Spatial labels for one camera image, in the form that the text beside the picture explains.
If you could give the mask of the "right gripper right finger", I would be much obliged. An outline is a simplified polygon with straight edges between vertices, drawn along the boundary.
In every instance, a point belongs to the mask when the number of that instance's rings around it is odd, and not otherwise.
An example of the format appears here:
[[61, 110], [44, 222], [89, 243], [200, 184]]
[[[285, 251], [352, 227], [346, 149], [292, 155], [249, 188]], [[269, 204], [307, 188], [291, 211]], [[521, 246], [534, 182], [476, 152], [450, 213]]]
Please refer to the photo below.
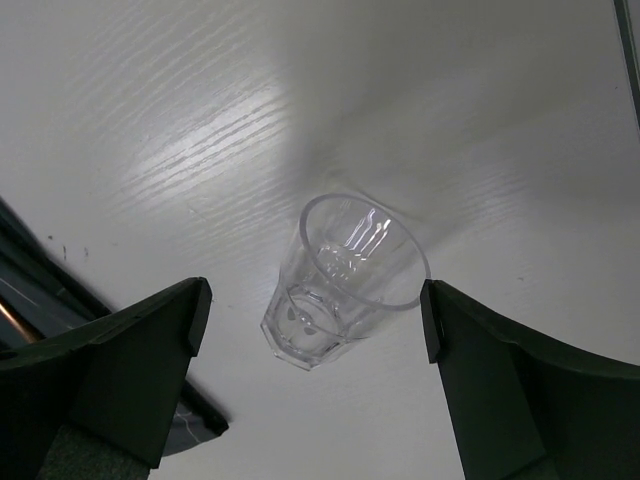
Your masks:
[[519, 324], [440, 280], [421, 313], [467, 479], [636, 479], [639, 368]]

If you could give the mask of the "clear faceted drinking glass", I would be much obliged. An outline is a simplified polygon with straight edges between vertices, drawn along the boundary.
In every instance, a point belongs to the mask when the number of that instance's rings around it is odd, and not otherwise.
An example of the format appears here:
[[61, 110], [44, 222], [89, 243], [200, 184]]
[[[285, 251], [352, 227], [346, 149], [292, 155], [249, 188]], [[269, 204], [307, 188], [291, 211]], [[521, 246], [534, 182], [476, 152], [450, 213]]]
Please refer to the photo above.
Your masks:
[[431, 276], [399, 218], [354, 195], [302, 209], [261, 330], [275, 357], [311, 371], [417, 308]]

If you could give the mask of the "copper knife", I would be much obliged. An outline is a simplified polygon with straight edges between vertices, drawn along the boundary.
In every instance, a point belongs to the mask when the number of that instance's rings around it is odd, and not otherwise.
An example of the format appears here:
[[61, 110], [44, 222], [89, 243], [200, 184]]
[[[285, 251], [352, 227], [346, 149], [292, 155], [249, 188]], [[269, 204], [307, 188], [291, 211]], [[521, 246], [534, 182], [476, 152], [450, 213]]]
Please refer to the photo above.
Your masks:
[[35, 343], [42, 339], [42, 334], [31, 323], [24, 319], [6, 300], [1, 299], [1, 315], [5, 321], [27, 343]]

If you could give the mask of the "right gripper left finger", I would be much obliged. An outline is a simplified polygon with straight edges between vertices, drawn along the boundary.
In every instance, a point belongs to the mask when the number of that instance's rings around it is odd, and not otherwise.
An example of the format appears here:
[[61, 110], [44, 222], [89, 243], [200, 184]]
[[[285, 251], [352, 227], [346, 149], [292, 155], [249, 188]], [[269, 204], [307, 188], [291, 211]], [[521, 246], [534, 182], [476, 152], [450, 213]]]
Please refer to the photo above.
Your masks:
[[160, 464], [212, 291], [188, 278], [1, 354], [4, 479], [146, 479]]

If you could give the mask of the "dark grey checked cloth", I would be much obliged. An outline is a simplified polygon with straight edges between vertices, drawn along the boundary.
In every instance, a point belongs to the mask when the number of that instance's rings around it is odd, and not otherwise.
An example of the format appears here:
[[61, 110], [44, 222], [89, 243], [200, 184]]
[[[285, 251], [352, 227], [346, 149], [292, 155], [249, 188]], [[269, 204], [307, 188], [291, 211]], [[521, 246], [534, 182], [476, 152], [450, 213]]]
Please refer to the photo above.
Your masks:
[[[13, 300], [44, 337], [113, 313], [47, 254], [6, 202], [1, 203], [1, 294]], [[182, 453], [219, 438], [228, 429], [216, 404], [185, 380], [162, 455]]]

